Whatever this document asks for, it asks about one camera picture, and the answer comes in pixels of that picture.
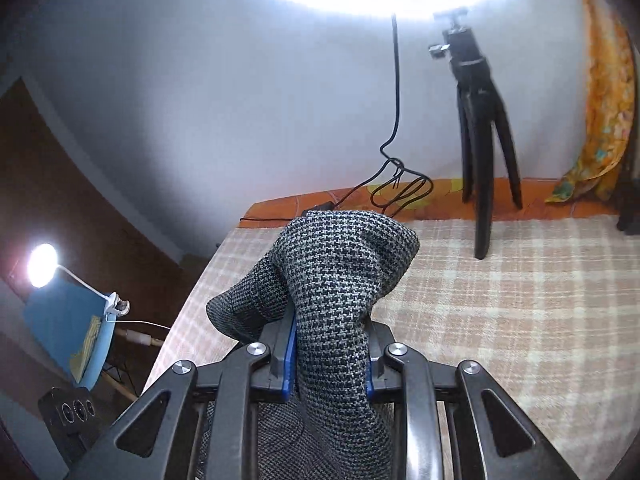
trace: yellow cloth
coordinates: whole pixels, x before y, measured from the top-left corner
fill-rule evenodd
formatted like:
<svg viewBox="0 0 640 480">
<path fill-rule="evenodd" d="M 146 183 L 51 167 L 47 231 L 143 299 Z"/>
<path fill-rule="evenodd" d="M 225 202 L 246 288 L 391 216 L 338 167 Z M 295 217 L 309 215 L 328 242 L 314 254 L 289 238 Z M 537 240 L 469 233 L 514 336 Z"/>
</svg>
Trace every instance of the yellow cloth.
<svg viewBox="0 0 640 480">
<path fill-rule="evenodd" d="M 547 202 L 565 202 L 591 189 L 608 200 L 634 119 L 634 61 L 626 30 L 603 0 L 583 2 L 590 56 L 586 140 Z"/>
<path fill-rule="evenodd" d="M 71 354 L 71 357 L 69 358 L 69 369 L 71 370 L 71 374 L 76 380 L 76 383 L 79 383 L 80 379 L 82 379 L 82 375 L 84 375 L 86 365 L 94 351 L 95 339 L 98 337 L 98 331 L 100 330 L 101 324 L 102 321 L 98 316 L 91 316 L 89 330 L 86 331 L 86 335 L 84 336 L 82 348 L 78 350 L 77 354 Z"/>
</svg>

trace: black cable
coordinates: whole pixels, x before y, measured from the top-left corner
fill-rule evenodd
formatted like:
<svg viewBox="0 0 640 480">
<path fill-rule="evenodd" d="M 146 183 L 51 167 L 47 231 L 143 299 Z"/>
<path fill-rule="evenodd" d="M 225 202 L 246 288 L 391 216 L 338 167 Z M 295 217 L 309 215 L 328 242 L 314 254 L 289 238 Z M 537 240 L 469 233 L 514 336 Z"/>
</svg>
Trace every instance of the black cable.
<svg viewBox="0 0 640 480">
<path fill-rule="evenodd" d="M 433 191 L 433 180 L 431 180 L 428 176 L 426 176 L 423 173 L 420 173 L 419 171 L 409 170 L 404 166 L 404 163 L 402 162 L 402 160 L 394 156 L 389 156 L 385 153 L 385 148 L 388 145 L 390 145 L 396 138 L 396 134 L 398 133 L 398 126 L 400 125 L 400 55 L 398 52 L 398 22 L 396 21 L 395 14 L 391 16 L 391 26 L 392 26 L 393 42 L 394 42 L 394 67 L 396 70 L 396 121 L 394 123 L 394 130 L 391 133 L 391 136 L 380 146 L 380 153 L 382 154 L 382 156 L 386 158 L 386 161 L 373 176 L 371 176 L 367 180 L 358 184 L 356 187 L 351 189 L 350 192 L 348 192 L 345 196 L 343 196 L 340 200 L 338 200 L 334 209 L 336 209 L 342 202 L 347 200 L 348 197 L 350 197 L 354 192 L 359 190 L 361 187 L 366 186 L 369 182 L 379 177 L 380 174 L 382 174 L 382 172 L 386 170 L 386 167 L 389 164 L 393 164 L 396 167 L 396 170 L 394 171 L 394 175 L 389 180 L 387 180 L 384 184 L 381 184 L 376 189 L 374 189 L 370 197 L 371 204 L 374 207 L 378 207 L 382 209 L 383 214 L 386 212 L 386 209 L 389 206 L 396 204 L 399 200 L 405 200 L 409 198 L 411 195 L 415 195 L 416 193 L 418 193 L 425 186 L 425 184 L 429 184 L 429 189 L 427 191 L 421 193 L 420 195 L 414 196 L 411 200 L 408 200 L 407 202 L 402 204 L 398 208 L 398 210 L 396 210 L 391 216 L 392 217 L 396 216 L 399 212 L 402 211 L 402 209 L 407 207 L 409 204 L 412 204 L 413 202 L 417 202 L 418 200 L 426 197 Z M 376 203 L 375 201 L 376 193 L 382 191 L 389 185 L 391 185 L 393 189 L 397 188 L 398 185 L 400 184 L 400 179 L 405 172 L 412 174 L 416 178 L 413 181 L 411 181 L 409 184 L 404 186 L 402 190 L 400 190 L 400 192 L 398 192 L 398 194 L 396 194 L 396 196 L 393 197 L 388 202 L 385 202 L 382 204 Z"/>
</svg>

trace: black and white cloth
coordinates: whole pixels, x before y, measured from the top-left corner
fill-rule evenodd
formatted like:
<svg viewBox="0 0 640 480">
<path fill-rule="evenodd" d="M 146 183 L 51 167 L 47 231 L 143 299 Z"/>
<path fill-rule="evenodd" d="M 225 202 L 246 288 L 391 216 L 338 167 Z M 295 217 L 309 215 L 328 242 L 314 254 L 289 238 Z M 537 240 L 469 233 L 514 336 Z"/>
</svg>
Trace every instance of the black and white cloth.
<svg viewBox="0 0 640 480">
<path fill-rule="evenodd" d="M 213 325 L 242 343 L 282 318 L 289 298 L 296 309 L 294 394 L 258 412 L 261 479 L 389 478 L 390 414 L 367 400 L 362 321 L 418 248 L 415 233 L 387 216 L 310 211 L 284 228 L 247 276 L 209 301 Z M 211 403 L 209 421 L 214 409 Z M 203 450 L 208 439 L 206 432 Z"/>
</svg>

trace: white cord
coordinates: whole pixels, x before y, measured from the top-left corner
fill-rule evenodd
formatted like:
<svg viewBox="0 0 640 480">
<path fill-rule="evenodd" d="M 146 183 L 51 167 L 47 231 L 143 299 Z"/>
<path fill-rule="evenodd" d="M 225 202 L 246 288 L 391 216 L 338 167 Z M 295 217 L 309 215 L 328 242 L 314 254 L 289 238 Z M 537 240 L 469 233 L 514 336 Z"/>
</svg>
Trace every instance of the white cord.
<svg viewBox="0 0 640 480">
<path fill-rule="evenodd" d="M 105 296 L 104 294 L 102 294 L 101 292 L 98 292 L 97 290 L 95 290 L 91 285 L 89 285 L 88 283 L 84 282 L 83 280 L 81 280 L 80 278 L 78 278 L 74 273 L 72 273 L 69 269 L 67 269 L 66 267 L 63 267 L 62 265 L 58 266 L 60 269 L 64 270 L 69 276 L 71 276 L 73 279 L 78 280 L 78 282 L 82 283 L 86 288 L 88 288 L 89 290 L 92 290 L 93 292 L 95 292 L 98 296 L 100 296 L 101 298 L 104 298 L 105 300 L 109 301 L 109 297 Z"/>
<path fill-rule="evenodd" d="M 117 319 L 115 321 L 106 320 L 107 323 L 144 323 L 146 325 L 159 326 L 160 328 L 165 328 L 167 330 L 171 330 L 169 327 L 164 325 L 158 325 L 158 323 L 151 323 L 150 321 L 134 321 L 132 319 Z"/>
</svg>

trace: checkered cloth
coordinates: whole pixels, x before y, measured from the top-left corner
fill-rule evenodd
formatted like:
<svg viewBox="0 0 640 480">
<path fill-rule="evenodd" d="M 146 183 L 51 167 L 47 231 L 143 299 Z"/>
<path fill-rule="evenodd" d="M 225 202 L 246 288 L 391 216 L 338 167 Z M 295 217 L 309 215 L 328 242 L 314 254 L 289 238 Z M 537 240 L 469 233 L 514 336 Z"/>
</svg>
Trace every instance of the checkered cloth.
<svg viewBox="0 0 640 480">
<path fill-rule="evenodd" d="M 373 309 L 433 361 L 481 362 L 582 480 L 604 480 L 640 429 L 640 237 L 613 217 L 495 222 L 485 260 L 474 223 L 411 222 L 420 251 Z M 220 360 L 235 341 L 205 306 L 237 283 L 281 229 L 229 233 L 162 346 L 147 387 L 174 361 Z"/>
</svg>

